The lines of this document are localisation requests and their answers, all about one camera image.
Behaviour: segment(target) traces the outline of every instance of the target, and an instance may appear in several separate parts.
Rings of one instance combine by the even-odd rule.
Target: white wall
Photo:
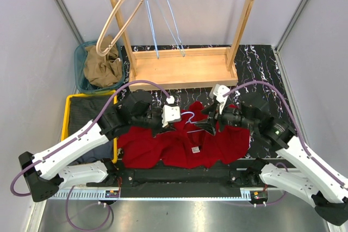
[[[30,197],[10,193],[18,156],[54,145],[74,87],[77,43],[54,0],[0,0],[1,231],[24,231]],[[28,192],[23,178],[18,192]]]
[[[111,12],[110,1],[64,1],[85,40],[97,39]],[[129,0],[125,3],[122,8],[125,18],[138,1]],[[299,2],[300,0],[256,0],[242,43],[276,45]],[[244,0],[171,0],[171,3],[184,44],[231,44]],[[155,2],[150,0],[150,5],[158,44],[172,44],[173,40]],[[153,44],[145,5],[129,27],[133,45]],[[116,22],[110,32],[117,32]]]
[[[309,145],[346,177],[347,12],[347,0],[310,0],[280,51]]]

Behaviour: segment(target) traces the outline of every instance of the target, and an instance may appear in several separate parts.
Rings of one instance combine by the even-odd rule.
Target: wooden shelf base
[[[134,52],[138,75],[130,72],[129,81],[149,80],[165,89],[213,87],[215,84],[235,86],[238,82],[234,65],[226,69],[226,53],[229,47],[187,49],[182,57],[178,50]],[[131,91],[156,90],[149,84],[133,84]]]

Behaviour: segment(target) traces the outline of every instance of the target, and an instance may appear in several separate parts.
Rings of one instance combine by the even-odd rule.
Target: yellow tray
[[[112,95],[115,92],[115,90],[101,93],[97,96],[104,96],[104,95]],[[77,95],[69,95],[66,98],[66,103],[65,103],[65,110],[64,110],[64,120],[63,120],[63,129],[61,131],[61,140],[65,140],[68,138],[68,126],[69,126],[69,116],[70,116],[70,99],[71,97],[89,97],[93,95],[85,95],[84,93],[79,93]],[[115,96],[114,98],[114,104],[117,103],[117,97]],[[114,158],[113,158],[113,163],[117,162],[117,139],[114,139]]]

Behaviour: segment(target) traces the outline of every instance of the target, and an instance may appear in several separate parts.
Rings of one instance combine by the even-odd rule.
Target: black marble surface
[[[216,47],[216,46],[184,46],[184,48],[199,48],[199,47]],[[176,49],[176,46],[158,46],[158,49]],[[133,46],[133,51],[150,51],[154,50],[153,46]],[[122,47],[122,57],[125,62],[126,68],[126,80],[129,80],[129,60],[125,49]],[[271,46],[268,45],[240,45],[237,55],[235,57],[235,68],[237,69],[238,84],[247,83],[253,80],[262,80],[274,85],[280,93],[285,97],[284,85],[282,83],[280,71],[277,65],[276,58],[274,56]],[[194,89],[172,89],[169,90],[169,94],[175,97],[177,104],[182,109],[187,109],[194,101],[200,101],[203,105],[207,105],[211,102],[209,98],[211,88],[194,88]],[[258,92],[261,93],[263,98],[269,101],[271,113],[279,118],[289,120],[288,113],[285,110],[281,100],[275,92],[271,91],[267,87],[262,85],[251,85],[243,88],[229,97],[228,103],[239,104],[239,97],[246,92]],[[165,100],[165,96],[161,91],[151,91],[153,96],[153,105],[161,106]],[[119,99],[122,99],[126,95],[126,90],[123,90]],[[251,136],[250,149],[245,155],[245,158],[275,158],[277,154],[269,150],[267,147],[258,144]]]

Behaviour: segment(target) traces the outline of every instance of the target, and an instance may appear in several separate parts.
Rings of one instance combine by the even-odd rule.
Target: teal basket
[[[89,95],[90,94],[99,94],[99,93],[107,92],[110,90],[115,90],[123,84],[123,82],[125,81],[125,78],[126,78],[125,66],[123,64],[123,59],[122,59],[122,55],[121,55],[121,48],[116,43],[117,50],[119,51],[119,58],[122,61],[122,78],[121,78],[121,80],[118,83],[116,83],[112,86],[105,87],[105,88],[101,88],[101,87],[90,84],[90,82],[86,79],[86,77],[83,73],[83,68],[85,66],[85,61],[86,61],[87,54],[88,54],[88,52],[86,51],[85,48],[87,46],[92,46],[92,45],[96,45],[96,44],[97,44],[97,41],[90,41],[90,42],[83,43],[76,48],[75,53],[74,53],[76,87],[81,93],[86,93]]]

